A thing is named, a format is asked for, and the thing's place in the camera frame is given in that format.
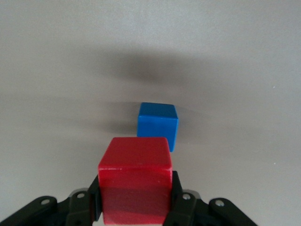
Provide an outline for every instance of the side face of blue cube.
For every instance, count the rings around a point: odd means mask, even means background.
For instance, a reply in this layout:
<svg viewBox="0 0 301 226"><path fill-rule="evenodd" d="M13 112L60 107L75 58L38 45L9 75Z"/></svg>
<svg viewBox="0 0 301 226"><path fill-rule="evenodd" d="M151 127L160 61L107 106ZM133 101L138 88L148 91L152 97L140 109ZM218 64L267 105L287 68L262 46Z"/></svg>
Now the side face of blue cube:
<svg viewBox="0 0 301 226"><path fill-rule="evenodd" d="M174 105L142 103L138 116L138 137L166 137L174 150L179 119Z"/></svg>

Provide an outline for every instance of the front face of blue cube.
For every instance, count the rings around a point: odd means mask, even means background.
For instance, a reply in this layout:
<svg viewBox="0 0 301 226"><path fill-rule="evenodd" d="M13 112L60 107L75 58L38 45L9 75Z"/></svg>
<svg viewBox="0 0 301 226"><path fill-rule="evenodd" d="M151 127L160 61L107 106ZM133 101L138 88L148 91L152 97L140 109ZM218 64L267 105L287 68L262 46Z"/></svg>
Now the front face of blue cube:
<svg viewBox="0 0 301 226"><path fill-rule="evenodd" d="M173 105L142 103L138 116L138 137L166 137L174 150L178 117Z"/></svg>

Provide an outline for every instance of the front face of red cube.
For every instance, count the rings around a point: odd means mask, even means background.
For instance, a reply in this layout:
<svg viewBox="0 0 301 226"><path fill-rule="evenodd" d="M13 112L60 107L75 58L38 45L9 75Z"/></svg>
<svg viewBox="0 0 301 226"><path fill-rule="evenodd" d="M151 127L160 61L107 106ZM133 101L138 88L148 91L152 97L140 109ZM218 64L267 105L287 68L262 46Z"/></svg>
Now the front face of red cube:
<svg viewBox="0 0 301 226"><path fill-rule="evenodd" d="M98 178L106 225L164 222L172 189L166 138L114 138L99 163Z"/></svg>

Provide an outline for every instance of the blue cube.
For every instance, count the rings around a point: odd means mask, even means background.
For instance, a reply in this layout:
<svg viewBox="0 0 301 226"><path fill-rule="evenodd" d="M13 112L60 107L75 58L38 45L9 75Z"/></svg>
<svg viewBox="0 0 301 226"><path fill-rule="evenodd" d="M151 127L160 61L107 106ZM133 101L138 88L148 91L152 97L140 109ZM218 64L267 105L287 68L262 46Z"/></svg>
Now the blue cube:
<svg viewBox="0 0 301 226"><path fill-rule="evenodd" d="M172 152L179 119L174 105L141 103L138 115L137 137L166 137Z"/></svg>

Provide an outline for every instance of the top face of blue cube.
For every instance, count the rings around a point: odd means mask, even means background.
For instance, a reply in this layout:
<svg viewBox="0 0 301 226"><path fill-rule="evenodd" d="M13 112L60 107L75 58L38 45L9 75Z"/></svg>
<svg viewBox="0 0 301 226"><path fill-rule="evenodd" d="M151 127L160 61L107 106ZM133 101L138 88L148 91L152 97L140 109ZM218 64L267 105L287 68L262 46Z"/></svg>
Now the top face of blue cube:
<svg viewBox="0 0 301 226"><path fill-rule="evenodd" d="M173 105L156 103L142 103L140 106L139 116L178 119L177 112Z"/></svg>

